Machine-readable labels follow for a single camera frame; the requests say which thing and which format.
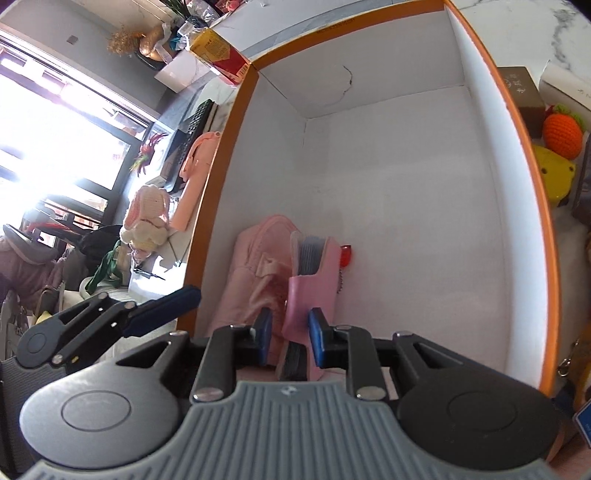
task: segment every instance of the pink backpack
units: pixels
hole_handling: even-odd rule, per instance
[[[231,324],[251,325],[261,308],[268,307],[273,315],[269,365],[278,364],[284,342],[281,329],[292,275],[291,234],[297,231],[289,218],[273,215],[238,235],[228,282],[207,333]]]

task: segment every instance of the crocheted bunny toy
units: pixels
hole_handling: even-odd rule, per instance
[[[170,196],[153,185],[142,186],[129,205],[119,236],[129,244],[136,262],[142,262],[168,238]]]

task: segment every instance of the blue label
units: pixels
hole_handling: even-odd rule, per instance
[[[591,400],[575,414],[573,420],[581,431],[585,441],[591,447]]]

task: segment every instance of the gray ribbed rubber grip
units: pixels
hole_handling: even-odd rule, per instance
[[[541,460],[507,472],[451,466],[411,443],[383,403],[352,398],[340,383],[280,382],[240,382],[229,398],[193,406],[164,447],[132,465],[76,472],[39,462],[22,478],[557,479]]]
[[[66,371],[64,368],[52,368],[49,364],[34,369],[23,368],[13,356],[0,364],[0,372],[4,406],[2,414],[8,427],[12,461],[17,472],[25,472],[34,460],[18,426],[22,405],[41,387],[64,378]]]

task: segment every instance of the white marble countertop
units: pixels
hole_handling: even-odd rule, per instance
[[[551,60],[591,82],[591,23],[566,0],[454,0],[495,63],[538,83]]]

